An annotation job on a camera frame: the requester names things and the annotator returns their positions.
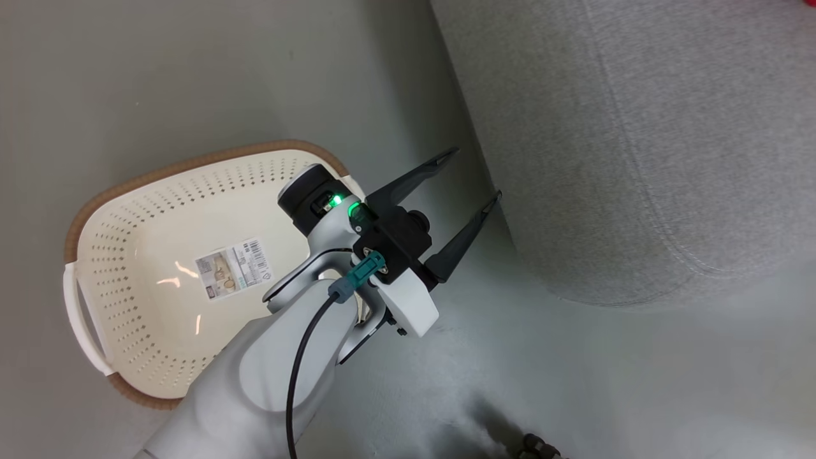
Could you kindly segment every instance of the product label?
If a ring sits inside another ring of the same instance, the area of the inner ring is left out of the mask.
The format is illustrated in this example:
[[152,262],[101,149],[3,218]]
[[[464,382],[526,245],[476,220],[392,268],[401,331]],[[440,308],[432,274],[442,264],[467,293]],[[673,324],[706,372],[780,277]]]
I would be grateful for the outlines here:
[[260,239],[253,238],[196,260],[207,297],[216,300],[274,279]]

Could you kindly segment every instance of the concrete floor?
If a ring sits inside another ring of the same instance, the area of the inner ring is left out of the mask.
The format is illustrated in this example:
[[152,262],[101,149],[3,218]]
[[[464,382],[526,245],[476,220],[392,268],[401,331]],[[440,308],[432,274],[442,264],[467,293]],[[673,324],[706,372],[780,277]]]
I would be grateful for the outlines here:
[[[423,2],[29,0],[0,6],[0,457],[127,459],[167,413],[82,355],[60,276],[95,193],[198,154],[300,138],[373,189],[449,145],[408,205],[444,242],[490,192]],[[816,265],[715,305],[625,314],[548,295],[493,219],[421,340],[338,371],[302,457],[813,457]]]

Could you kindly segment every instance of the brown basket rim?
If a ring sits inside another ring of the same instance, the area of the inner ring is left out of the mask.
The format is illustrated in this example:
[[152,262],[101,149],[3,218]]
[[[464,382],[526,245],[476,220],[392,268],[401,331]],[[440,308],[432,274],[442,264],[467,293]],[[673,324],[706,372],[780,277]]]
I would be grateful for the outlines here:
[[[65,237],[64,261],[74,263],[78,259],[79,237],[82,235],[82,229],[91,218],[94,212],[104,206],[108,201],[111,201],[125,193],[130,193],[134,189],[149,185],[155,181],[165,179],[181,172],[190,171],[197,167],[208,166],[221,161],[229,159],[240,158],[243,156],[250,156],[252,154],[268,153],[272,151],[279,151],[284,149],[299,149],[315,156],[318,156],[323,161],[329,163],[340,176],[347,176],[348,170],[343,164],[328,150],[317,146],[315,144],[303,140],[275,140],[272,142],[265,142],[262,144],[245,145],[241,147],[225,149],[216,151],[214,153],[203,154],[196,158],[187,159],[179,163],[171,164],[162,167],[152,172],[148,172],[141,176],[134,177],[120,185],[108,188],[102,193],[97,194],[79,210],[77,216],[73,218],[71,226],[68,229],[68,234]],[[147,395],[144,392],[133,387],[130,383],[125,381],[118,372],[108,375],[108,381],[116,390],[132,402],[136,402],[147,408],[154,408],[159,410],[171,410],[181,403],[182,398],[178,399],[160,399]]]

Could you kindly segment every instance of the gray fabric upholstery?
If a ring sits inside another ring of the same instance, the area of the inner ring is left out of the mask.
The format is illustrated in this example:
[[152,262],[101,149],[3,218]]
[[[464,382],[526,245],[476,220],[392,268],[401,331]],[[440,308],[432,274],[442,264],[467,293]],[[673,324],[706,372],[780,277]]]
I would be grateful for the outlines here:
[[433,0],[513,240],[557,295],[677,303],[816,241],[816,9]]

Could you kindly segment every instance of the white laundry basket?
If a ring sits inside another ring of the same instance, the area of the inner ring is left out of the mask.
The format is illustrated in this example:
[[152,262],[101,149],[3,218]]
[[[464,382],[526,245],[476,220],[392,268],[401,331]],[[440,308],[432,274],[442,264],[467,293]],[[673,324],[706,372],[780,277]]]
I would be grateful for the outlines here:
[[363,196],[329,152],[282,140],[165,167],[82,208],[65,241],[65,304],[82,350],[123,395],[174,408],[246,322],[268,314],[264,292],[308,256],[277,194],[313,163]]

